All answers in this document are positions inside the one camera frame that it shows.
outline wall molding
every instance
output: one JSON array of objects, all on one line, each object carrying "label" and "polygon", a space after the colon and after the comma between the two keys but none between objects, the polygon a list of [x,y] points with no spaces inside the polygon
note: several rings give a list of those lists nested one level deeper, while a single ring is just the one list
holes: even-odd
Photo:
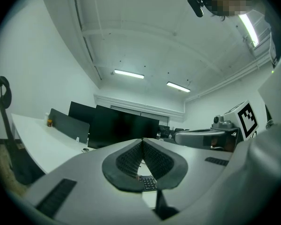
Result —
[{"label": "wall molding", "polygon": [[184,121],[185,111],[179,112],[169,109],[164,109],[160,107],[149,106],[140,103],[129,102],[113,97],[106,97],[94,94],[95,103],[100,106],[110,107],[110,106],[118,106],[126,109],[136,110],[143,113],[152,113],[156,115],[170,117],[170,120],[174,121]]},{"label": "wall molding", "polygon": [[266,63],[268,63],[270,61],[270,55],[268,52],[266,52],[263,56],[261,56],[258,60],[255,60],[253,62],[251,62],[248,66],[246,66],[245,68],[243,68],[242,70],[234,73],[233,75],[231,75],[229,78],[227,78],[226,80],[224,80],[223,82],[220,82],[218,84],[216,84],[215,86],[213,86],[212,88],[205,90],[204,92],[199,93],[196,96],[193,97],[189,97],[185,100],[185,102],[190,102],[193,101],[195,99],[198,99],[204,95],[207,95],[208,93],[211,93],[213,91],[216,91],[222,87],[225,87],[227,85],[229,85],[230,83],[235,82],[236,80],[250,74],[251,72],[255,71],[256,69],[260,69],[261,66],[265,65]]}]

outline fluorescent ceiling light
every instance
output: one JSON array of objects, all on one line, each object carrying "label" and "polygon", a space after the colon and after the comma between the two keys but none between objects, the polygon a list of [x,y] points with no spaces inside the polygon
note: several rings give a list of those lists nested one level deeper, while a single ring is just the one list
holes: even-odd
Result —
[{"label": "fluorescent ceiling light", "polygon": [[179,89],[179,90],[181,90],[181,91],[184,91],[184,92],[190,92],[189,89],[184,88],[184,87],[181,87],[181,86],[179,86],[179,85],[177,85],[177,84],[174,84],[174,83],[172,83],[172,82],[168,82],[167,85],[170,86],[170,87],[173,87],[173,88],[177,88],[177,89]]},{"label": "fluorescent ceiling light", "polygon": [[253,45],[256,47],[259,44],[259,41],[250,19],[248,18],[247,14],[239,15],[239,18],[243,21],[246,29],[249,32]]},{"label": "fluorescent ceiling light", "polygon": [[143,79],[145,76],[141,75],[141,74],[136,74],[136,73],[129,73],[129,72],[125,72],[125,71],[121,71],[121,70],[114,70],[115,73],[117,74],[122,74],[122,75],[127,75],[127,76],[131,76],[131,77],[137,77],[137,78],[141,78]]}]

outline desk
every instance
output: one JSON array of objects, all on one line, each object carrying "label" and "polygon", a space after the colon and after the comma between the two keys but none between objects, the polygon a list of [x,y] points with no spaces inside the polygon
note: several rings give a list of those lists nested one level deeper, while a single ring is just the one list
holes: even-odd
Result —
[{"label": "desk", "polygon": [[[50,173],[67,160],[82,154],[83,148],[88,148],[87,144],[77,143],[55,128],[47,127],[43,119],[16,114],[11,116],[13,135],[17,131],[27,152],[44,173]],[[145,164],[140,164],[138,174],[149,176],[151,172]],[[156,191],[142,193],[143,200],[150,208],[155,207],[156,196]]]}]

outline ceiling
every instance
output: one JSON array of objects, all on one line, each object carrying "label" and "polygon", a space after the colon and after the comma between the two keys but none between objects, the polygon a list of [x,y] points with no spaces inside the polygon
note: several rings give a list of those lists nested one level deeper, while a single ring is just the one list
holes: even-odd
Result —
[{"label": "ceiling", "polygon": [[[81,32],[102,82],[186,99],[256,59],[238,17],[198,18],[187,0],[75,0]],[[248,15],[261,27],[259,13]],[[145,79],[113,75],[114,69]],[[190,93],[166,86],[170,81]]]}]

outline black rubber pad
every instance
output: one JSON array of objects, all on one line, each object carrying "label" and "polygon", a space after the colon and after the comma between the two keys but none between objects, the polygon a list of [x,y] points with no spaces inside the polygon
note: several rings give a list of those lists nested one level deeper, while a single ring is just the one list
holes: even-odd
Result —
[{"label": "black rubber pad", "polygon": [[72,189],[76,185],[76,181],[63,179],[56,187],[43,199],[36,207],[37,210],[46,216],[53,218],[55,213],[66,200]]},{"label": "black rubber pad", "polygon": [[219,158],[215,158],[215,157],[208,157],[205,159],[205,161],[210,162],[210,163],[215,163],[218,165],[222,165],[222,166],[227,166],[228,164],[228,160],[223,160],[223,159],[219,159]]}]

